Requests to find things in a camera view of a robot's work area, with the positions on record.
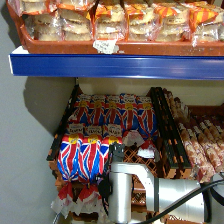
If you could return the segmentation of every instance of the store shelf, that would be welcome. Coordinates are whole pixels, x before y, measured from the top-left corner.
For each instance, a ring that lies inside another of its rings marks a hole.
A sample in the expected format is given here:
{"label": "store shelf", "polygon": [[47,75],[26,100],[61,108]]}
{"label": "store shelf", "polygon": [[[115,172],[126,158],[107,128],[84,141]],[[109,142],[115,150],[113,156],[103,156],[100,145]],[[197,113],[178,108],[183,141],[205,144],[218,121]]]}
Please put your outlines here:
{"label": "store shelf", "polygon": [[15,76],[224,80],[224,56],[29,54],[19,47],[9,61]]}

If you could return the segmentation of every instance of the shelf label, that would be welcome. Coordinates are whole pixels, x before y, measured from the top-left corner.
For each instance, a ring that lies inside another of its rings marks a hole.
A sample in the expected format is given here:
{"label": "shelf label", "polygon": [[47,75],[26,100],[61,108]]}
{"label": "shelf label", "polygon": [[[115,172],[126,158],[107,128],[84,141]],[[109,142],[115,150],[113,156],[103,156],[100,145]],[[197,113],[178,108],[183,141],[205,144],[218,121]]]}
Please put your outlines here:
{"label": "shelf label", "polygon": [[117,40],[95,40],[93,42],[93,47],[100,53],[113,54],[119,50],[116,44]]}

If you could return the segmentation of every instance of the white wall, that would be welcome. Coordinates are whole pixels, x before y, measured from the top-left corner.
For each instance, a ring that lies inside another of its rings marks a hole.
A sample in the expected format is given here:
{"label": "white wall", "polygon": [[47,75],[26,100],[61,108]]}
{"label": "white wall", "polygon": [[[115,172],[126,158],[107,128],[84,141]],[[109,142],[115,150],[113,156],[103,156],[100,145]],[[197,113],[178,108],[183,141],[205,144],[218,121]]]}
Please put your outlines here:
{"label": "white wall", "polygon": [[[0,2],[0,223],[50,224],[56,197],[46,156],[71,93],[72,78],[13,77],[8,54],[19,45],[5,1]],[[186,104],[220,105],[223,81],[84,79],[85,93],[145,95],[151,86],[173,91]]]}

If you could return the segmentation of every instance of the black cable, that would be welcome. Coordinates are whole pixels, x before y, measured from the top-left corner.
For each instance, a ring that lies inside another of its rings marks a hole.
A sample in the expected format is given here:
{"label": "black cable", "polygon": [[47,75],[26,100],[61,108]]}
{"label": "black cable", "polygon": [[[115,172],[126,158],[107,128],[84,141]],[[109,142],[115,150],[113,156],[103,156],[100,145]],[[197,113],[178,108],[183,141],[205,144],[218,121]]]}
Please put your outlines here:
{"label": "black cable", "polygon": [[185,202],[187,202],[188,200],[190,200],[191,198],[193,198],[194,196],[202,193],[203,191],[206,191],[207,189],[211,188],[211,187],[214,187],[220,183],[223,183],[224,180],[218,180],[218,181],[214,181],[202,188],[199,188],[195,191],[193,191],[192,193],[190,193],[189,195],[186,195],[184,196],[184,198],[182,198],[180,201],[176,201],[174,202],[174,204],[172,206],[170,206],[169,208],[167,208],[165,211],[161,212],[159,215],[151,218],[151,219],[148,219],[146,221],[143,221],[143,222],[139,222],[139,223],[135,223],[135,224],[148,224],[148,223],[152,223],[154,221],[156,221],[157,219],[160,219],[162,218],[164,215],[170,213],[171,211],[173,211],[174,209],[178,208],[179,206],[181,206],[182,204],[184,204]]}

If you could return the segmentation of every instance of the packaged bread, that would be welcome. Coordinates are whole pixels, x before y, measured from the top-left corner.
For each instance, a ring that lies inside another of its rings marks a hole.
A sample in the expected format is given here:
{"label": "packaged bread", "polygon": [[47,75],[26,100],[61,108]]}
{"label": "packaged bread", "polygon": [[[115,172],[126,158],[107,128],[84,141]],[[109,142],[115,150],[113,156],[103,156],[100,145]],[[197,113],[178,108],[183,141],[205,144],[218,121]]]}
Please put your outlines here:
{"label": "packaged bread", "polygon": [[153,40],[158,27],[158,15],[143,0],[125,0],[125,13],[128,18],[128,40]]}
{"label": "packaged bread", "polygon": [[92,39],[92,23],[88,11],[60,9],[65,41],[89,41]]}
{"label": "packaged bread", "polygon": [[8,3],[17,13],[28,15],[39,15],[56,10],[56,0],[9,0]]}
{"label": "packaged bread", "polygon": [[152,7],[160,18],[160,30],[156,41],[182,41],[190,38],[187,7],[178,3],[153,3]]}
{"label": "packaged bread", "polygon": [[100,0],[95,13],[95,39],[123,40],[125,33],[125,13],[120,1]]}
{"label": "packaged bread", "polygon": [[69,10],[88,11],[94,4],[94,0],[57,0],[58,8]]}
{"label": "packaged bread", "polygon": [[33,16],[34,39],[40,41],[61,41],[61,21],[57,11],[51,14]]}
{"label": "packaged bread", "polygon": [[218,41],[222,36],[224,10],[210,5],[205,1],[184,4],[190,9],[190,27],[192,30],[192,45],[199,42]]}

